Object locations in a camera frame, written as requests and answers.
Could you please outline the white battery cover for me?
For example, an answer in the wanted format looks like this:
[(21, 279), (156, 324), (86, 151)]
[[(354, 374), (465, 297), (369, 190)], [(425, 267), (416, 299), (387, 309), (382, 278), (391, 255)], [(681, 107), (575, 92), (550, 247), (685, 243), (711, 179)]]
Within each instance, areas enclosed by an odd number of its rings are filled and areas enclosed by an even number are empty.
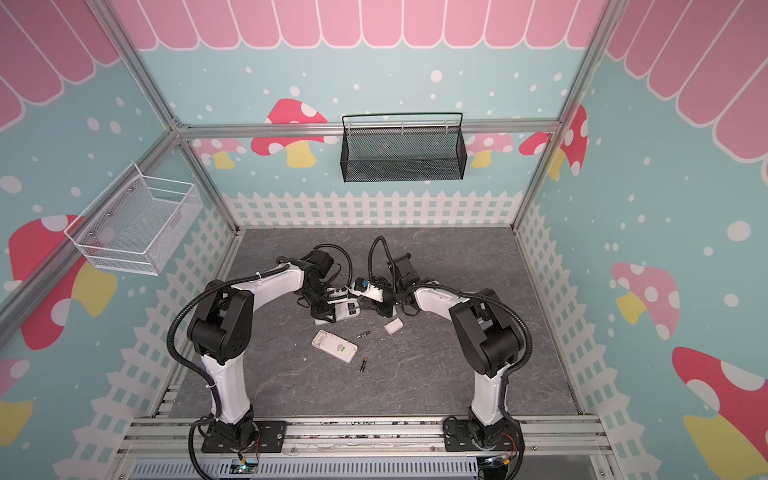
[(400, 318), (395, 318), (384, 326), (385, 331), (389, 335), (393, 335), (394, 333), (402, 330), (403, 327), (404, 327), (404, 322)]

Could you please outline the white remote control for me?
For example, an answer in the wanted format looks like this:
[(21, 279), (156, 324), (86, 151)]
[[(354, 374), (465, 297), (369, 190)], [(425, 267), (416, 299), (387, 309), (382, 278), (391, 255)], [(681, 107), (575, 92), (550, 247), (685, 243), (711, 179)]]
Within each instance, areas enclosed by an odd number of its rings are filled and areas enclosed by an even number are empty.
[(344, 300), (334, 305), (334, 319), (336, 322), (354, 318), (360, 314), (360, 306), (357, 300)]
[(358, 346), (326, 330), (319, 330), (311, 345), (332, 357), (350, 364), (358, 352)]

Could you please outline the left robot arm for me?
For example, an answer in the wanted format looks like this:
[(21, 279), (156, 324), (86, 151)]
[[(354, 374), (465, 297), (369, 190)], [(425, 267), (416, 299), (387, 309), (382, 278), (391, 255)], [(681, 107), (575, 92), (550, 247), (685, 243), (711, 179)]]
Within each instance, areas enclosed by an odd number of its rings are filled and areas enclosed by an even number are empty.
[(256, 446), (259, 427), (243, 367), (253, 314), (277, 298), (295, 294), (318, 325), (350, 317), (353, 273), (346, 250), (319, 244), (300, 258), (280, 257), (271, 270), (215, 279), (184, 306), (167, 331), (166, 348), (173, 360), (206, 382), (212, 398), (212, 412), (192, 430), (213, 447), (245, 451)]

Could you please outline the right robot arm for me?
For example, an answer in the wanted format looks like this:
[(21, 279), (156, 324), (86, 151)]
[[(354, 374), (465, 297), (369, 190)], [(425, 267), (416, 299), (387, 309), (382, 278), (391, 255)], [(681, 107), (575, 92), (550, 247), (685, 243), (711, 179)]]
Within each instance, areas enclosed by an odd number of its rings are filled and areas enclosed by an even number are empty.
[(474, 370), (474, 393), (464, 426), (473, 446), (495, 450), (508, 446), (518, 455), (525, 448), (522, 428), (506, 407), (509, 376), (527, 364), (533, 353), (530, 329), (495, 291), (465, 292), (422, 279), (411, 256), (392, 256), (386, 239), (376, 237), (368, 252), (368, 276), (354, 291), (368, 299), (377, 314), (393, 318), (401, 312), (438, 315), (451, 322), (462, 354)]

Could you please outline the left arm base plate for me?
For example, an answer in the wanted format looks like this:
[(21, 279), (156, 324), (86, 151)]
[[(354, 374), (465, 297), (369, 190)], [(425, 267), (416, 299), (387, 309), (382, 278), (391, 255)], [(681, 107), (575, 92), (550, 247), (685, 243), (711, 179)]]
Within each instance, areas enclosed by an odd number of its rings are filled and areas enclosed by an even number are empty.
[(286, 438), (285, 421), (246, 421), (230, 425), (217, 421), (207, 428), (202, 452), (281, 453)]

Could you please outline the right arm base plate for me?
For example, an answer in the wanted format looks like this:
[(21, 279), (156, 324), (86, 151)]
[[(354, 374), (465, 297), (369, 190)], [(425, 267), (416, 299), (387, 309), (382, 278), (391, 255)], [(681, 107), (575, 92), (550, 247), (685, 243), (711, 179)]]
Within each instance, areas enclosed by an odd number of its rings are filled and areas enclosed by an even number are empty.
[(501, 419), (482, 425), (474, 418), (446, 417), (442, 423), (445, 450), (448, 452), (524, 452), (522, 429), (516, 420)]

